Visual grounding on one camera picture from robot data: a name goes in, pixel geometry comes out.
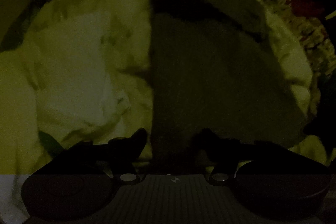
red object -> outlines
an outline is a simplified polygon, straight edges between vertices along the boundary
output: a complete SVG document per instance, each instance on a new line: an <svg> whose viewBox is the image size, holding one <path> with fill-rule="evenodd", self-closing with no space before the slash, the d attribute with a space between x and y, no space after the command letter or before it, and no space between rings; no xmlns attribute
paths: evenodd
<svg viewBox="0 0 336 224"><path fill-rule="evenodd" d="M292 12L297 17L323 18L324 7L313 0L292 0Z"/></svg>

green leaf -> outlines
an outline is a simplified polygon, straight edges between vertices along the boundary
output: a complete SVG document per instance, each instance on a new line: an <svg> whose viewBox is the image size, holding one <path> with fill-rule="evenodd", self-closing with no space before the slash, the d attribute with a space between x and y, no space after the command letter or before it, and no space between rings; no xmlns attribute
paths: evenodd
<svg viewBox="0 0 336 224"><path fill-rule="evenodd" d="M39 139L44 149L47 150L48 154L52 158L55 158L59 153L64 150L63 147L47 133L40 131Z"/></svg>

round metal button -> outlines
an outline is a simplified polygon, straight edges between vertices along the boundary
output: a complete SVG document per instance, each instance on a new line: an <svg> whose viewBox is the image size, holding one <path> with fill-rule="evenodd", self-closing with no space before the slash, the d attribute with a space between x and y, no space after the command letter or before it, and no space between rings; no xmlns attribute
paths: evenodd
<svg viewBox="0 0 336 224"><path fill-rule="evenodd" d="M229 176L227 174L214 174L212 178L216 181L226 181Z"/></svg>
<svg viewBox="0 0 336 224"><path fill-rule="evenodd" d="M120 176L120 179L123 181L131 182L137 178L134 174L123 174Z"/></svg>

ribbed gray surface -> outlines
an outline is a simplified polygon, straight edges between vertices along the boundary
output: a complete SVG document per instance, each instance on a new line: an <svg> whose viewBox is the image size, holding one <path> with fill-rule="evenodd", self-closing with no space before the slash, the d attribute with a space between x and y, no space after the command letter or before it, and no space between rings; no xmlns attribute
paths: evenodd
<svg viewBox="0 0 336 224"><path fill-rule="evenodd" d="M31 218L26 224L46 224ZM113 201L86 219L68 224L276 224L260 218L236 201L223 186L212 186L203 175L147 175L135 186L123 186ZM304 224L322 224L317 218Z"/></svg>

